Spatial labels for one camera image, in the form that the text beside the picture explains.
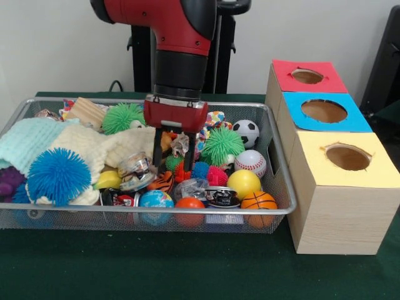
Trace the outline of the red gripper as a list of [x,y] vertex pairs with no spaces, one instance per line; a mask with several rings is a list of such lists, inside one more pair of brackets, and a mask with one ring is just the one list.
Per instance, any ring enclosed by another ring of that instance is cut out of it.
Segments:
[[207,115],[207,102],[176,100],[147,95],[144,101],[145,122],[147,125],[156,128],[152,159],[154,166],[158,168],[162,161],[162,128],[177,128],[184,131],[189,138],[188,151],[184,158],[184,171],[191,171],[196,148],[195,133],[198,133],[203,128]]

